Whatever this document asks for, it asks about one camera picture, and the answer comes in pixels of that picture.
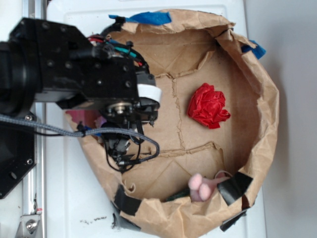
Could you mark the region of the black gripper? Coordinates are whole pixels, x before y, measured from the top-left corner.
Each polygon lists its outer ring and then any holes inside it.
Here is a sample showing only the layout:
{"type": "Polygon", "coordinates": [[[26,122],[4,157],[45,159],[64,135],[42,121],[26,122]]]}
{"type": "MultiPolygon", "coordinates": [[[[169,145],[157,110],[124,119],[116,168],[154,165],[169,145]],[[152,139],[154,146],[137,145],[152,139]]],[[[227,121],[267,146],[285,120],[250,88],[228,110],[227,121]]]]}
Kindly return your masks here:
{"type": "Polygon", "coordinates": [[[98,136],[107,158],[113,158],[117,171],[127,171],[143,162],[127,155],[131,143],[147,141],[143,126],[158,118],[162,91],[145,63],[115,56],[105,61],[67,62],[65,67],[47,68],[42,75],[36,102],[56,103],[64,110],[98,111],[101,125],[91,129],[77,126],[82,135],[98,136]]]}

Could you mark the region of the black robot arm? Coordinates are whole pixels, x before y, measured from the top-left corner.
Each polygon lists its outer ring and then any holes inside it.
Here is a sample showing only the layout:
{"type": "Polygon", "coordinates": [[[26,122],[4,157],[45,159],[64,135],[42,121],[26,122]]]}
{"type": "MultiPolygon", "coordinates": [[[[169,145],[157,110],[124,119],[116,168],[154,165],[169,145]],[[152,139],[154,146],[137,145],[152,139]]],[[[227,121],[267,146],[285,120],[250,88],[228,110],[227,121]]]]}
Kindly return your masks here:
{"type": "Polygon", "coordinates": [[[34,102],[53,102],[64,110],[96,110],[100,128],[79,124],[76,137],[98,135],[114,170],[143,162],[126,154],[131,142],[147,140],[143,125],[158,118],[162,91],[133,43],[118,43],[125,18],[101,33],[84,36],[75,26],[23,18],[0,44],[0,119],[22,124],[34,102]]]}

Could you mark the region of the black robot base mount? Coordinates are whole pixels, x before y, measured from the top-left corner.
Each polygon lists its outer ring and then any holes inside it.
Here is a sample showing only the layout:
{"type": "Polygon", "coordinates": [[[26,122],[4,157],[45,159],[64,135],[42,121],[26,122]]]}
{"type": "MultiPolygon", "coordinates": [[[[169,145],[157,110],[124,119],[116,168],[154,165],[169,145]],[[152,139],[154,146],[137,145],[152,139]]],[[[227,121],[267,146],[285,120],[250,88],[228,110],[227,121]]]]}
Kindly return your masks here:
{"type": "Polygon", "coordinates": [[[0,124],[0,198],[6,198],[35,166],[33,129],[0,124]]]}

